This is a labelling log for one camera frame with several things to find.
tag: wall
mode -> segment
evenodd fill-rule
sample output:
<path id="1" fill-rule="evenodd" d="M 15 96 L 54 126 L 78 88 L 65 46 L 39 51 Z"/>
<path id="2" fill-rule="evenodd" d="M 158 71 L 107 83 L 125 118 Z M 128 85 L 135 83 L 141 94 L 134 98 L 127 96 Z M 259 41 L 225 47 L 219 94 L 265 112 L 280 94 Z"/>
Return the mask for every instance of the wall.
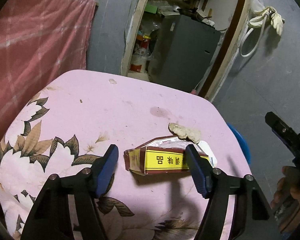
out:
<path id="1" fill-rule="evenodd" d="M 252 174 L 270 201 L 282 177 L 281 167 L 292 165 L 293 155 L 264 116 L 273 111 L 300 132 L 300 8 L 294 0 L 265 0 L 264 5 L 274 6 L 286 19 L 282 37 L 268 26 L 256 53 L 236 58 L 213 104 L 247 140 Z M 257 36 L 258 32 L 247 41 L 250 49 Z"/>
<path id="2" fill-rule="evenodd" d="M 238 0 L 208 0 L 203 13 L 208 15 L 212 8 L 212 21 L 216 30 L 223 30 L 230 25 Z"/>
<path id="3" fill-rule="evenodd" d="M 99 7 L 91 28 L 87 69 L 120 74 L 126 35 L 138 0 L 96 1 Z"/>

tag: green box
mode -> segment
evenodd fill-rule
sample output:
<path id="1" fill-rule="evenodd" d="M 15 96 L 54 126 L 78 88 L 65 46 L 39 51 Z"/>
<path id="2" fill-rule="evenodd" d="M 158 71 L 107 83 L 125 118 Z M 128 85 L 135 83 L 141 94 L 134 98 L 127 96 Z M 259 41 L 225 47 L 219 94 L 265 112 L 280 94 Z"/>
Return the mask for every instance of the green box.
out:
<path id="1" fill-rule="evenodd" d="M 145 7 L 145 12 L 149 12 L 149 13 L 157 13 L 157 9 L 158 7 L 157 6 L 154 6 L 154 5 L 151 5 L 151 4 L 148 4 L 146 5 Z"/>

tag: table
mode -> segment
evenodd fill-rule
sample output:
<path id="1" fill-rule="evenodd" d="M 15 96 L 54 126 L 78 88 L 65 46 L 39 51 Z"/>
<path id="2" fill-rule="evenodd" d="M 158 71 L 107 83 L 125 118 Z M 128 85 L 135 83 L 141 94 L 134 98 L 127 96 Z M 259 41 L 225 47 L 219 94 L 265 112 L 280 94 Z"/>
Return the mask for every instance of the table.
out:
<path id="1" fill-rule="evenodd" d="M 50 174 L 73 175 L 89 167 L 93 155 L 102 156 L 116 144 L 113 185 L 96 200 L 109 239 L 193 239 L 207 200 L 197 193 L 189 173 L 143 177 L 125 170 L 124 150 L 171 135 L 169 122 L 200 129 L 228 175 L 250 174 L 236 138 L 205 99 L 107 73 L 72 70 L 58 77 L 30 100 L 0 144 L 0 201 L 8 231 L 22 233 Z M 224 239 L 233 203 L 230 197 Z"/>

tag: metal bolt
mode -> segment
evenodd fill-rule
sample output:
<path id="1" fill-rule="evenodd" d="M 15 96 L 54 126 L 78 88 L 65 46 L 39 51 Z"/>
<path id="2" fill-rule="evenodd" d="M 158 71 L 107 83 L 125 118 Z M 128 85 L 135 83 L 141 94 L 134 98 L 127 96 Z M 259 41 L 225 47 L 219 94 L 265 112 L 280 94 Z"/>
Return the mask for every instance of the metal bolt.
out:
<path id="1" fill-rule="evenodd" d="M 81 172 L 83 174 L 89 174 L 91 172 L 91 169 L 90 168 L 84 168 Z"/>
<path id="2" fill-rule="evenodd" d="M 221 174 L 221 170 L 219 169 L 219 168 L 214 168 L 213 170 L 212 170 L 212 172 L 214 173 L 214 174 L 216 174 L 216 175 L 219 175 L 219 174 Z"/>
<path id="3" fill-rule="evenodd" d="M 56 179 L 57 177 L 58 177 L 58 174 L 51 174 L 51 175 L 49 176 L 49 179 L 54 180 L 54 179 Z"/>
<path id="4" fill-rule="evenodd" d="M 248 181 L 253 181 L 253 180 L 254 180 L 254 177 L 253 177 L 252 175 L 248 174 L 248 175 L 246 175 L 246 179 L 247 179 Z"/>

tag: white hose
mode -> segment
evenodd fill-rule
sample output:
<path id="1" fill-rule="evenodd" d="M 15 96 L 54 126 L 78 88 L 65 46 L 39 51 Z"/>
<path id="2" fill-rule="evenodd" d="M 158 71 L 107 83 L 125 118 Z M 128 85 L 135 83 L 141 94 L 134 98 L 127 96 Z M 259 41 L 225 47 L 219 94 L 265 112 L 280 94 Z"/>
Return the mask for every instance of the white hose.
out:
<path id="1" fill-rule="evenodd" d="M 257 41 L 257 44 L 254 46 L 254 48 L 246 55 L 243 55 L 242 54 L 242 46 L 244 44 L 244 42 L 246 41 L 246 39 L 248 38 L 248 36 L 250 35 L 250 33 L 252 33 L 252 31 L 254 30 L 253 28 L 251 28 L 247 33 L 246 35 L 243 37 L 242 41 L 241 41 L 241 44 L 240 44 L 240 47 L 239 47 L 239 52 L 240 52 L 240 55 L 242 57 L 249 57 L 251 56 L 257 49 L 259 43 L 260 43 L 260 40 L 261 40 L 261 36 L 263 35 L 263 29 L 265 28 L 265 23 L 267 21 L 267 18 L 268 18 L 268 14 L 265 14 L 265 17 L 263 18 L 263 22 L 262 22 L 262 26 L 261 26 L 261 32 L 260 32 L 260 36 L 259 36 L 259 39 Z"/>

